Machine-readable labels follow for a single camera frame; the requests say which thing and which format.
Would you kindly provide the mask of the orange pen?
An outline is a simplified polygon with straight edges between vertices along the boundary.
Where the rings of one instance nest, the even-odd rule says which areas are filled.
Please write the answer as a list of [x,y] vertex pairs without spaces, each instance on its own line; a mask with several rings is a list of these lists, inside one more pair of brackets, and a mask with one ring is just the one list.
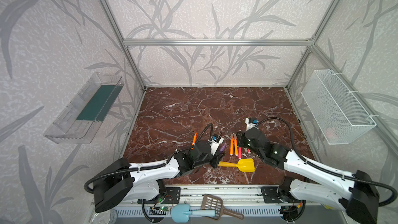
[[236,134],[233,134],[233,140],[234,140],[234,154],[235,154],[235,156],[238,157],[238,146],[237,146],[237,136],[236,136]]
[[230,137],[230,155],[234,155],[234,135],[232,134]]
[[192,146],[195,145],[196,141],[197,141],[197,133],[195,133],[194,138],[193,138],[193,142],[192,142]]

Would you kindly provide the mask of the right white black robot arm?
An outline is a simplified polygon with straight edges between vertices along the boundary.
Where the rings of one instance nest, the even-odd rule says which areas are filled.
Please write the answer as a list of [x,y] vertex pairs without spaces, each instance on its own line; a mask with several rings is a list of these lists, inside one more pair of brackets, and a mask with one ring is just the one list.
[[285,198],[313,201],[344,211],[360,224],[377,223],[378,209],[398,198],[397,190],[387,184],[372,181],[363,171],[338,170],[302,156],[295,146],[287,148],[271,143],[259,130],[262,121],[247,118],[247,130],[237,132],[237,146],[251,150],[263,163],[310,179],[286,179],[280,185]]

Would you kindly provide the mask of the clear plastic wall tray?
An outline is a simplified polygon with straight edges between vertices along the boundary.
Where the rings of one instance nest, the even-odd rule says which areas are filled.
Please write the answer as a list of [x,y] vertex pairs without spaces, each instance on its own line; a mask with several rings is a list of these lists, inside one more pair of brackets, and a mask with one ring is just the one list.
[[56,144],[90,144],[123,86],[122,76],[93,73],[44,137]]

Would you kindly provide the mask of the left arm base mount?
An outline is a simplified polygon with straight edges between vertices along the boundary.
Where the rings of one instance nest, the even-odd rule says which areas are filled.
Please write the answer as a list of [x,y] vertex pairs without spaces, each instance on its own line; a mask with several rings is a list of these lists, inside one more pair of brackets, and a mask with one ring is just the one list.
[[138,204],[173,204],[179,203],[181,193],[180,187],[166,187],[156,190],[155,188],[139,189]]

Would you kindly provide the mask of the brown slotted scoop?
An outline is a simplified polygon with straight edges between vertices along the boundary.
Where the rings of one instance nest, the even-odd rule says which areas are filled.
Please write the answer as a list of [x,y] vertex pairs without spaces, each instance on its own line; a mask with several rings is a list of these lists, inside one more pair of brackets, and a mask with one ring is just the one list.
[[219,220],[221,216],[227,215],[238,218],[240,220],[244,219],[244,215],[235,211],[231,211],[224,206],[223,200],[220,197],[205,194],[203,196],[201,210],[215,210],[214,220]]

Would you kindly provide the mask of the yellow toy shovel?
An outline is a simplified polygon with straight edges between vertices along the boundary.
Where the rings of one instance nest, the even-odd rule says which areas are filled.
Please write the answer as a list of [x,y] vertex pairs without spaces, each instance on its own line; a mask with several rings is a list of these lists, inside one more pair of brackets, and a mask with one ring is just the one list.
[[255,164],[252,158],[250,159],[240,159],[238,163],[230,163],[221,161],[218,164],[219,167],[231,167],[238,168],[241,172],[255,172]]

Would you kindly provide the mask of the light blue toy shovel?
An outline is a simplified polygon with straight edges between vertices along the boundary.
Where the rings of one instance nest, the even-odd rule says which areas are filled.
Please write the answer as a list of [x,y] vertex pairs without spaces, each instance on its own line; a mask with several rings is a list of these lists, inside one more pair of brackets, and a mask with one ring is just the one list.
[[214,209],[191,210],[189,204],[177,204],[171,210],[171,218],[176,223],[187,223],[190,216],[215,217]]

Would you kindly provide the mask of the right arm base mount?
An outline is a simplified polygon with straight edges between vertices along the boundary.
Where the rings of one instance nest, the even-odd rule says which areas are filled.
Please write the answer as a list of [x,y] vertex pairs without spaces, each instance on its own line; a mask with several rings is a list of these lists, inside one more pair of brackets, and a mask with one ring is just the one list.
[[261,187],[261,195],[264,203],[300,203],[288,191],[281,190],[277,186],[263,186]]

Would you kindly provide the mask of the purple marker pen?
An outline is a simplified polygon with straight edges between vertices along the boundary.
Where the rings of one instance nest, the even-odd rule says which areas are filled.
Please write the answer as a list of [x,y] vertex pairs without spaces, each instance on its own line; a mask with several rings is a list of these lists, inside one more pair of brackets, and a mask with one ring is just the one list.
[[225,151],[225,148],[226,148],[226,144],[223,143],[223,144],[221,145],[221,148],[219,149],[220,153],[223,153],[223,152]]

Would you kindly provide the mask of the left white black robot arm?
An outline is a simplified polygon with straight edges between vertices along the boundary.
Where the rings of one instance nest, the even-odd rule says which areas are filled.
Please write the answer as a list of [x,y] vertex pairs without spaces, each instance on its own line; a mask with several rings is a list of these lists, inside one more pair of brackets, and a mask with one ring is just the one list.
[[225,156],[224,139],[211,133],[208,140],[198,138],[188,148],[174,151],[165,160],[129,163],[118,159],[84,184],[94,196],[95,212],[108,211],[123,202],[161,201],[167,195],[165,179],[183,177],[210,165],[216,168]]

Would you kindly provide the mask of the clear round lid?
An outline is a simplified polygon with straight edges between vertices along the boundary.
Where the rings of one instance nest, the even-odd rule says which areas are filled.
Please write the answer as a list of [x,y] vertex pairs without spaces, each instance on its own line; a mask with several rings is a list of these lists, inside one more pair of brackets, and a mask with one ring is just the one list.
[[115,224],[117,217],[116,210],[110,209],[105,212],[95,213],[90,220],[90,224]]

